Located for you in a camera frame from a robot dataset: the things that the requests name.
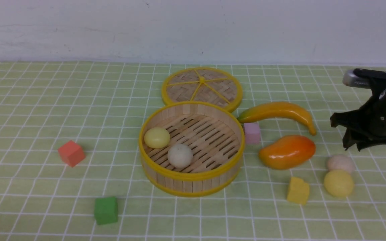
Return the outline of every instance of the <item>green tablecloth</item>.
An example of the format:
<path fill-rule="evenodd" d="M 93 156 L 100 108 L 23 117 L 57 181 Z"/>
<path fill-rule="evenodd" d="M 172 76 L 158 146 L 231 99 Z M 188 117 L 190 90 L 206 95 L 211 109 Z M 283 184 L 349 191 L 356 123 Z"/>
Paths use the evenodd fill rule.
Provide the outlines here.
<path fill-rule="evenodd" d="M 239 176 L 203 198 L 176 198 L 146 179 L 137 138 L 143 121 L 163 106 L 162 81 L 185 65 L 92 62 L 0 63 L 0 241 L 386 241 L 386 146 L 342 147 L 335 111 L 357 109 L 369 90 L 342 84 L 339 66 L 211 66 L 233 74 L 244 99 L 238 113 L 270 101 L 309 110 L 318 134 L 289 119 L 260 122 L 262 143 L 247 146 Z M 288 171 L 262 165 L 257 151 L 281 136 L 302 134 L 316 155 Z M 74 168 L 57 149 L 72 139 L 86 159 Z M 354 193 L 323 188 L 326 160 L 356 163 Z M 311 185 L 305 206 L 285 200 L 291 176 Z M 94 200 L 118 197 L 118 223 L 95 225 Z"/>

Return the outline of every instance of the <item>yellow ball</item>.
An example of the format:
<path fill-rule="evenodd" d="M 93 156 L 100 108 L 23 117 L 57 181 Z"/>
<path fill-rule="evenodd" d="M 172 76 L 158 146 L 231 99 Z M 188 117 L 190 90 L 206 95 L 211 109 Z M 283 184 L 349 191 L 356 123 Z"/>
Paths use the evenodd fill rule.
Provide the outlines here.
<path fill-rule="evenodd" d="M 144 142 L 153 149 L 164 148 L 169 144 L 171 136 L 165 128 L 151 128 L 144 135 Z"/>
<path fill-rule="evenodd" d="M 354 180 L 343 170 L 332 170 L 324 177 L 324 187 L 334 197 L 348 197 L 354 190 Z"/>

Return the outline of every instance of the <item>toy mango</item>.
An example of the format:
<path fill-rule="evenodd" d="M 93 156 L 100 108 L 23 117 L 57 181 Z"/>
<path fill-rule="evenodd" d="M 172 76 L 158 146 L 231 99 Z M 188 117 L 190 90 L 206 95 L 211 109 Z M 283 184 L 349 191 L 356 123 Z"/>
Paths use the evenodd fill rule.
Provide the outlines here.
<path fill-rule="evenodd" d="M 259 151 L 263 164 L 276 170 L 287 170 L 309 160 L 316 151 L 315 143 L 308 137 L 284 136 Z"/>

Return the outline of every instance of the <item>banana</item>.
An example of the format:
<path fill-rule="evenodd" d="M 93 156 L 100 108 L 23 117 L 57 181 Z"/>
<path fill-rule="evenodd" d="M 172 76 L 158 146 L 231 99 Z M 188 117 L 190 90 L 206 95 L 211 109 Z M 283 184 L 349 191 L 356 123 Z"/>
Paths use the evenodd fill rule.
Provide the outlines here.
<path fill-rule="evenodd" d="M 295 120 L 305 125 L 311 135 L 317 134 L 311 114 L 301 106 L 290 102 L 269 102 L 257 105 L 243 111 L 237 119 L 240 123 L 251 123 L 275 117 Z"/>

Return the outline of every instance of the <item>yellow sponge block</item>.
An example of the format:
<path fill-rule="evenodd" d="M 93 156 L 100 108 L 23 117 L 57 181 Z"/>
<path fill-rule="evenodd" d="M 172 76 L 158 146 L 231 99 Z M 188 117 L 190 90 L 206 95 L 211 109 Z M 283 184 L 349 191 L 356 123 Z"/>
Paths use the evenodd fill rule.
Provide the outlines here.
<path fill-rule="evenodd" d="M 291 177 L 287 201 L 305 205 L 309 198 L 309 183 L 298 177 Z"/>

